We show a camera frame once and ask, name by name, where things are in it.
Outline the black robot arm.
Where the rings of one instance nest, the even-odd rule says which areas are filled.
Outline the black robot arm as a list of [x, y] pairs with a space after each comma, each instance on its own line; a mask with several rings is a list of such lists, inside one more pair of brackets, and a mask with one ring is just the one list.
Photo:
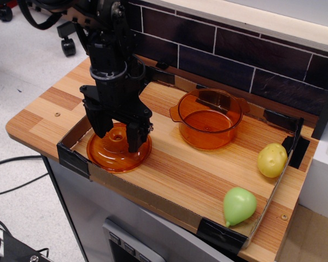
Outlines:
[[94, 86], [81, 86], [89, 122], [97, 136], [105, 137], [119, 121], [126, 126], [129, 152], [136, 152], [147, 141], [153, 128], [151, 110], [139, 95], [145, 88], [145, 64], [133, 52], [136, 35], [127, 24], [125, 7], [120, 1], [33, 1], [50, 12], [38, 23], [27, 1], [18, 1], [26, 20], [45, 30], [62, 16], [74, 25], [78, 38], [90, 59]]

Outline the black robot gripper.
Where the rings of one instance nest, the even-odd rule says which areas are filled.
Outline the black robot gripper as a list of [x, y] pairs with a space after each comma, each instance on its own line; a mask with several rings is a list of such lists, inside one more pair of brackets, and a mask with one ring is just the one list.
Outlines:
[[113, 121], [126, 124], [128, 151], [135, 153], [153, 130], [151, 110], [140, 100], [145, 88], [145, 67], [125, 67], [102, 72], [90, 67], [95, 85], [80, 88], [84, 107], [93, 131], [103, 138], [113, 128]]

